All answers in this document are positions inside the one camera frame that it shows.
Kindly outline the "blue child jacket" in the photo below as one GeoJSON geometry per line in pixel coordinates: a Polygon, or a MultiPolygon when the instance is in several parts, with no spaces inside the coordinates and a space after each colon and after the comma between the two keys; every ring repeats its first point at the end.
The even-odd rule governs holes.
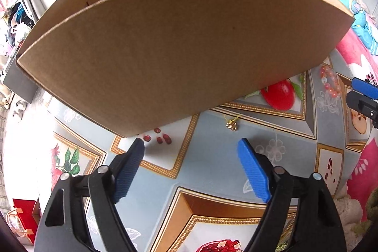
{"type": "Polygon", "coordinates": [[[362,0],[339,0],[353,15],[352,30],[370,54],[377,56],[377,22],[362,0]]]}

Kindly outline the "hanging clothes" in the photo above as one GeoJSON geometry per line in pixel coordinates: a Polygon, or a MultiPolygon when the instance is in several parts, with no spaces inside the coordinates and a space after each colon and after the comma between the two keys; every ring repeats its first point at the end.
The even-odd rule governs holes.
{"type": "Polygon", "coordinates": [[[4,44],[7,48],[15,47],[17,32],[21,33],[26,30],[26,27],[31,29],[34,26],[34,20],[27,14],[21,1],[17,1],[13,6],[2,12],[1,19],[6,24],[4,44]]]}

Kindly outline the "pink floral blanket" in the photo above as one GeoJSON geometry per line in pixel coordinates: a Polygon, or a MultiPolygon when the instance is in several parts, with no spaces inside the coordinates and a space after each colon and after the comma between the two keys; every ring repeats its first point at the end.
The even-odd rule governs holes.
{"type": "MultiPolygon", "coordinates": [[[[377,63],[352,29],[348,30],[336,49],[353,77],[377,85],[377,63]]],[[[347,116],[351,136],[368,138],[347,181],[348,194],[359,201],[363,210],[362,220],[366,221],[366,204],[372,191],[377,188],[377,129],[369,118],[355,110],[347,109],[347,116]]]]}

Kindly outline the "grey cabinet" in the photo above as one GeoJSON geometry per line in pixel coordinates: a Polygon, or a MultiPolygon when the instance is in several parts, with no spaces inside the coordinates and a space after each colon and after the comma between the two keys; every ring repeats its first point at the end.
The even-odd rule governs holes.
{"type": "Polygon", "coordinates": [[[2,74],[1,82],[27,103],[32,103],[39,88],[18,66],[15,56],[8,59],[2,74]]]}

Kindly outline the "fruit pattern bed sheet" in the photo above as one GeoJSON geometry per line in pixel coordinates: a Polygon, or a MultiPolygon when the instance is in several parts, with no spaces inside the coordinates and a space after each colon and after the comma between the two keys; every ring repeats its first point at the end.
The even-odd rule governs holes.
{"type": "MultiPolygon", "coordinates": [[[[264,211],[237,155],[247,138],[274,165],[298,176],[320,173],[332,195],[342,190],[367,137],[352,137],[345,97],[353,76],[333,52],[290,79],[293,94],[279,111],[255,93],[142,135],[146,152],[119,216],[138,251],[201,251],[212,243],[241,250],[264,211]],[[238,130],[226,128],[237,116],[238,130]]],[[[83,175],[126,152],[123,138],[93,124],[45,91],[31,104],[15,99],[1,138],[5,190],[47,205],[68,172],[83,175]]]]}

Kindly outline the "brown cardboard box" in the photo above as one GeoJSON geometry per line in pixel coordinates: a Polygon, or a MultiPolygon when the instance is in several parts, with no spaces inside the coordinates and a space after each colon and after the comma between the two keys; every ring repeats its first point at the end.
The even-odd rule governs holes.
{"type": "Polygon", "coordinates": [[[57,0],[17,63],[129,137],[316,67],[353,21],[339,0],[57,0]]]}

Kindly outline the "red gift bag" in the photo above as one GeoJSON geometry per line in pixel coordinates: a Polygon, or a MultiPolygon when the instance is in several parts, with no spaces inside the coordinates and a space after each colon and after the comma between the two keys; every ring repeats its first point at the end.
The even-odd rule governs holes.
{"type": "Polygon", "coordinates": [[[13,209],[6,214],[11,231],[26,245],[34,245],[41,218],[40,203],[37,200],[13,198],[13,209]]]}

